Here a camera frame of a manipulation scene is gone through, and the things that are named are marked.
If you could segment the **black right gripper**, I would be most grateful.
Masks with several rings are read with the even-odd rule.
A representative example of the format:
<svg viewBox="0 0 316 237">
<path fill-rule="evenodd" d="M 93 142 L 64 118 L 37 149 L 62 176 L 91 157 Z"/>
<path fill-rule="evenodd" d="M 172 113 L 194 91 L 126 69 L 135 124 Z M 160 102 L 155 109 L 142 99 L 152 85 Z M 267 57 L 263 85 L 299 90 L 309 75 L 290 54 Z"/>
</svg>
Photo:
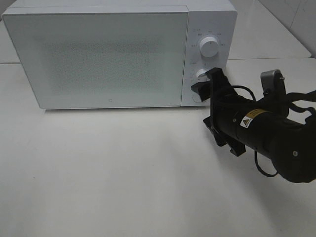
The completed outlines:
<svg viewBox="0 0 316 237">
<path fill-rule="evenodd" d="M 215 142 L 222 147 L 228 145 L 236 157 L 246 152 L 245 145 L 236 138 L 237 114 L 240 112 L 237 103 L 242 97 L 237 94 L 221 68 L 207 71 L 207 81 L 200 81 L 191 86 L 200 101 L 210 99 L 210 116 L 203 120 L 211 131 Z"/>
</svg>

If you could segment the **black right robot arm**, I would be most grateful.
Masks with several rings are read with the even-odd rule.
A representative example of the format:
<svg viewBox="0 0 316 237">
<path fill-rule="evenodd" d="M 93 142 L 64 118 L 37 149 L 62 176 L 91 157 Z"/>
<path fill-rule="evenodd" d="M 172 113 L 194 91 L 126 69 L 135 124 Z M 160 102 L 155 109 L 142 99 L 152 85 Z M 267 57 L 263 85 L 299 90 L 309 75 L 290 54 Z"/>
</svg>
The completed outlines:
<svg viewBox="0 0 316 237">
<path fill-rule="evenodd" d="M 191 89 L 202 101 L 210 100 L 210 115 L 204 124 L 220 147 L 228 145 L 240 156 L 250 147 L 271 160 L 276 175 L 293 183 L 316 178 L 316 111 L 297 101 L 314 102 L 316 93 L 287 93 L 279 70 L 260 75 L 263 98 L 247 99 L 237 93 L 220 68 L 202 70 Z"/>
</svg>

